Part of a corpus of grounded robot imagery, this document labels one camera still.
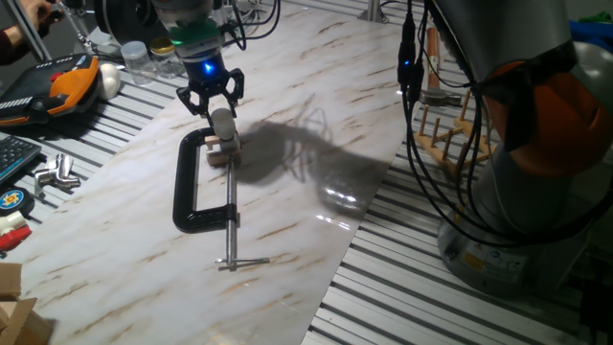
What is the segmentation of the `person hand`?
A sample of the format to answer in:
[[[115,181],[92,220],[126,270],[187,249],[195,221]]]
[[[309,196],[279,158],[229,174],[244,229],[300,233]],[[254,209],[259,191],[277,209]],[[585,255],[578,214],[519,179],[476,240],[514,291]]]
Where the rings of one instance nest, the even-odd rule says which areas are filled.
[[[33,22],[43,21],[58,10],[56,1],[20,0],[20,4]]]

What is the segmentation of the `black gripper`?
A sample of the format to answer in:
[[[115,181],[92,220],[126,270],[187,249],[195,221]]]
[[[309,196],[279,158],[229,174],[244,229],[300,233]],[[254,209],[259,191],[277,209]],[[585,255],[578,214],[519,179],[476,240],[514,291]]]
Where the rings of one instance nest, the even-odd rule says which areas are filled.
[[[237,117],[236,107],[244,95],[244,74],[239,68],[228,71],[221,53],[185,61],[184,66],[189,83],[178,88],[176,95],[192,115],[209,118],[210,94],[222,93],[230,106],[232,117]],[[227,88],[229,81],[234,83],[232,91]],[[198,103],[192,102],[192,94],[197,96]]]

